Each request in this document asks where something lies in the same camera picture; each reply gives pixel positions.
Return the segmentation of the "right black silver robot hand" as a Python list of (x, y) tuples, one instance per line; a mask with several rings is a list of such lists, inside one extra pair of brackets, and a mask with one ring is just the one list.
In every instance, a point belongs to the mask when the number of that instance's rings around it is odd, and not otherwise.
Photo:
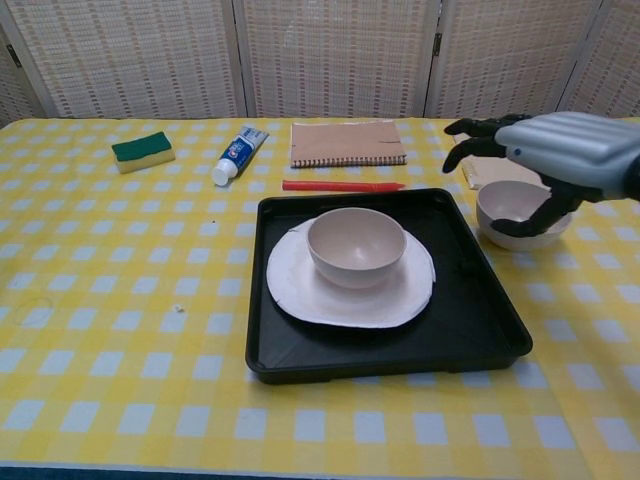
[(637, 123), (564, 111), (462, 118), (444, 132), (468, 136), (448, 153), (444, 173), (469, 156), (506, 158), (535, 172), (550, 188), (550, 197), (528, 219), (494, 220), (491, 226), (502, 234), (543, 234), (583, 202), (639, 199)]

